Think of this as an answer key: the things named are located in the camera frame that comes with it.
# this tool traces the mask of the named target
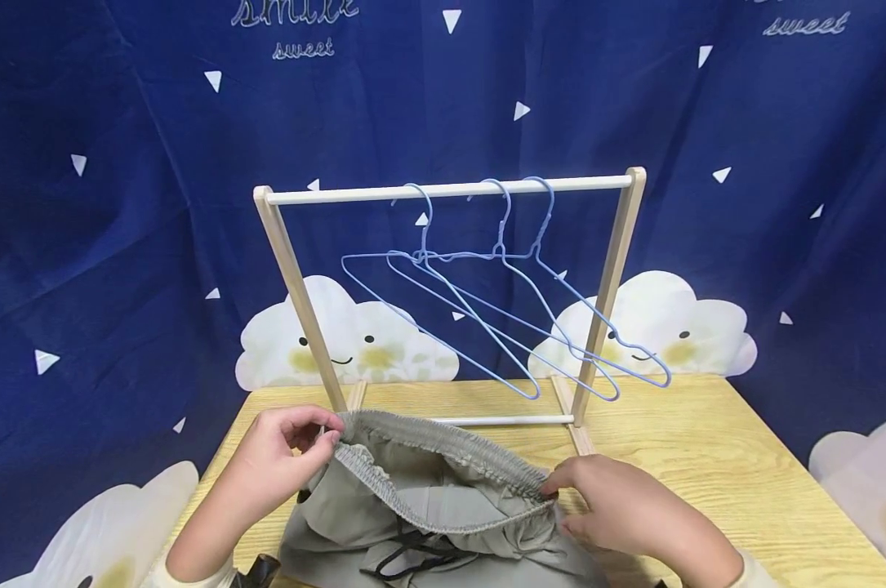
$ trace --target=wooden clothes rack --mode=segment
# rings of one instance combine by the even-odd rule
[[[632,234],[635,228],[635,219],[639,216],[639,205],[642,202],[642,193],[645,190],[646,173],[644,167],[630,167],[625,175],[621,176],[597,176],[590,178],[564,178],[547,180],[547,184],[555,192],[567,192],[573,190],[605,190],[620,189],[620,199],[616,209],[616,218],[613,221],[612,235],[609,239],[609,247],[606,250],[606,261],[603,265],[603,276],[599,280],[599,292],[596,296],[596,309],[603,316],[612,315],[613,303],[616,300],[616,291],[622,280],[622,268],[632,242]],[[539,181],[518,180],[505,181],[503,185],[512,194],[525,194],[545,192],[546,187]],[[487,182],[476,184],[445,184],[422,186],[426,196],[430,198],[446,198],[453,196],[475,196],[476,194],[500,194],[501,188]],[[283,274],[289,295],[292,296],[296,314],[308,346],[312,352],[315,365],[323,379],[325,391],[332,404],[332,410],[336,412],[354,410],[363,405],[364,395],[367,392],[367,382],[360,381],[354,385],[349,395],[348,402],[342,395],[341,385],[327,347],[318,318],[312,308],[312,301],[302,281],[302,272],[296,253],[289,240],[289,233],[279,207],[287,204],[312,204],[312,203],[348,203],[362,202],[362,200],[388,200],[402,198],[424,198],[416,188],[411,186],[385,187],[385,188],[355,188],[350,190],[323,190],[302,192],[274,192],[269,186],[257,186],[253,188],[253,202],[259,212],[263,228],[269,238],[269,245],[276,256],[277,265]],[[595,354],[596,357],[603,350],[603,342],[606,339],[606,323],[593,314],[590,323],[590,333],[586,336],[585,349]],[[596,366],[584,359],[580,366],[579,380],[593,385],[596,376]],[[577,453],[586,456],[593,451],[590,435],[587,434],[584,416],[586,402],[590,400],[590,391],[585,386],[578,384],[577,389],[570,390],[567,379],[561,376],[551,376],[554,393],[558,396],[563,414],[543,416],[467,416],[461,419],[438,419],[455,426],[479,426],[479,425],[566,425],[570,431],[573,445]]]

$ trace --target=fabric backdrop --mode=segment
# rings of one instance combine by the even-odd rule
[[[882,425],[886,0],[0,2],[0,583],[135,586],[245,390],[314,379],[253,186],[629,166],[648,190],[621,334],[676,371],[741,374],[806,463],[824,435]],[[556,200],[543,259],[583,296],[615,202]],[[490,250],[504,205],[437,202],[431,247]],[[509,249],[527,250],[545,206],[515,200]],[[283,209],[323,322],[348,319],[325,324],[362,358],[346,380],[488,377],[401,314],[383,321],[342,271],[345,254],[416,250],[424,212]],[[548,369],[383,261],[354,263],[500,376]],[[523,268],[577,328],[571,293]],[[447,272],[550,330],[497,261]]]

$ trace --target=elastic waistband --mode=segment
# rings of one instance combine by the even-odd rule
[[[374,492],[393,512],[407,523],[425,531],[440,534],[470,534],[491,531],[531,516],[552,512],[554,500],[541,494],[541,485],[547,476],[514,453],[492,441],[435,421],[394,415],[380,410],[356,410],[339,415],[345,422],[342,441],[335,450],[335,458],[358,480]],[[503,483],[516,496],[534,503],[523,513],[509,518],[471,527],[440,527],[429,524],[400,499],[393,482],[378,465],[366,447],[354,445],[355,433],[363,431],[399,445],[441,454],[456,463],[469,466],[494,482]]]

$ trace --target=black object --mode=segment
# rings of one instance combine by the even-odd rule
[[[237,576],[234,577],[230,588],[269,588],[274,578],[276,578],[276,572],[281,567],[279,559],[260,553],[260,555],[256,556],[256,561],[253,562],[246,576],[237,572]]]
[[[400,519],[399,516],[397,518],[397,532],[398,535],[390,540],[399,543],[400,547],[397,550],[394,550],[391,555],[382,559],[376,568],[374,568],[373,572],[362,570],[364,573],[379,577],[382,581],[394,581],[399,580],[399,578],[404,577],[407,574],[412,574],[413,572],[422,572],[428,569],[438,568],[440,565],[452,564],[458,559],[476,555],[472,551],[460,550],[459,547],[454,546],[447,537],[442,537],[442,535],[436,533],[420,532],[419,528],[414,528],[414,530],[410,532],[404,532],[403,519]],[[443,547],[425,545],[430,539],[436,537],[441,537]],[[407,551],[422,551],[423,553],[429,553],[429,555],[434,555],[436,557],[424,559],[422,563],[413,565],[412,568],[407,568],[395,574],[387,575],[381,571],[383,568],[386,568],[389,563],[393,562],[394,559],[404,555]]]

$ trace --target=hand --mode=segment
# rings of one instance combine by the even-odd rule
[[[572,457],[544,483],[544,494],[575,488],[590,513],[562,528],[608,550],[660,559],[697,588],[726,588],[742,558],[719,528],[648,472],[605,456]]]
[[[331,431],[317,438],[323,426]],[[320,407],[274,408],[257,415],[171,546],[169,574],[194,582],[220,570],[253,524],[288,501],[332,459],[344,429],[335,413]],[[294,449],[301,455],[295,456]]]

